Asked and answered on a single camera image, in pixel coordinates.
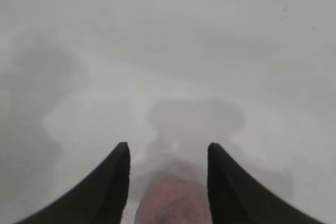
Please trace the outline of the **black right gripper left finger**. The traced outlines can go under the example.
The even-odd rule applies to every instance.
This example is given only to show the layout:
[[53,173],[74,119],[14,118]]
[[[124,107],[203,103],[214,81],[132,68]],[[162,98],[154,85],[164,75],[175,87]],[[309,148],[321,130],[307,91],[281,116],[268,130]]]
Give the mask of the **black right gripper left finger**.
[[120,223],[130,184],[130,150],[126,142],[79,184],[19,223]]

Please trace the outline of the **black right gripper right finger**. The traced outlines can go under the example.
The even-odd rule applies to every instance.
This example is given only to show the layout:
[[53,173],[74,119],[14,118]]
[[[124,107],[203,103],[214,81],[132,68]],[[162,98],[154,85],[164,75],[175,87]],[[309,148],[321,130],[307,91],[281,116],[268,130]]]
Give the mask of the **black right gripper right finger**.
[[256,181],[218,143],[209,145],[207,158],[213,223],[314,223]]

